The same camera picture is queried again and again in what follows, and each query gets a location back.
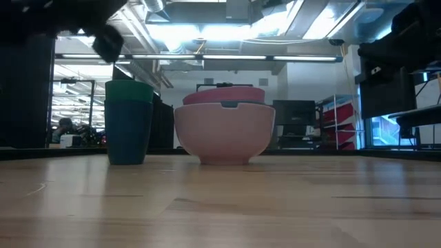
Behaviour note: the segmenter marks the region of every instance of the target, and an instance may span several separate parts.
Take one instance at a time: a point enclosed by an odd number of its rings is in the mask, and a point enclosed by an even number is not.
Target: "pink bowl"
[[[184,105],[197,103],[218,103],[220,101],[265,102],[265,91],[255,87],[220,87],[189,94],[183,99]]]
[[[246,165],[268,146],[276,111],[266,105],[201,103],[174,111],[182,147],[202,164]]]

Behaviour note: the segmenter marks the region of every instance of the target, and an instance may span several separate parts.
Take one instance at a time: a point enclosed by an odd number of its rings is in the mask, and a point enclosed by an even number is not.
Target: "person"
[[[66,134],[73,128],[72,120],[70,118],[62,118],[59,121],[59,127],[52,133],[52,142],[60,143],[61,135]]]

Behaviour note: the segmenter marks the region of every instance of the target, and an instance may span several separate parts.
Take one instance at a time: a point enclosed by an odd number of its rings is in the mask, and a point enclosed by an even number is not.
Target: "green cup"
[[[153,87],[133,80],[113,80],[105,83],[105,100],[136,100],[151,103]]]

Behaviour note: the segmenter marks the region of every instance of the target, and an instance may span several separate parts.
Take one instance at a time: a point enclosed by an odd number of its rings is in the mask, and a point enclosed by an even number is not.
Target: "wooden table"
[[[441,247],[439,163],[261,156],[0,162],[0,247]]]

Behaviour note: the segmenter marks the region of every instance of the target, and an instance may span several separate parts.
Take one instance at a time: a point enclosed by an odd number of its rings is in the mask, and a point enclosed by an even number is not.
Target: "stacked cup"
[[[186,96],[175,110],[182,147],[202,164],[246,165],[269,145],[276,111],[265,91],[220,87]]]
[[[105,84],[105,132],[111,165],[144,162],[153,115],[153,87],[115,80]]]

